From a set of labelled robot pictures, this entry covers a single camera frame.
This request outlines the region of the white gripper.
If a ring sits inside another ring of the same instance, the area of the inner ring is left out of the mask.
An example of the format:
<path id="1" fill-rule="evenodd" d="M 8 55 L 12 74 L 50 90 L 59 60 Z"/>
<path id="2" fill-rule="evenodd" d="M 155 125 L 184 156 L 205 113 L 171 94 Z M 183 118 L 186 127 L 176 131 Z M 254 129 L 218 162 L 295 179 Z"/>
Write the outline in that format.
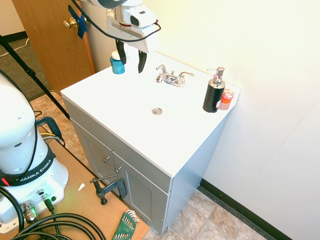
<path id="1" fill-rule="evenodd" d="M 145 5 L 119 5 L 107 14 L 107 33 L 115 40 L 117 52 L 123 65 L 127 62 L 124 43 L 138 49 L 138 73 L 142 73 L 150 52 L 150 10 Z"/>

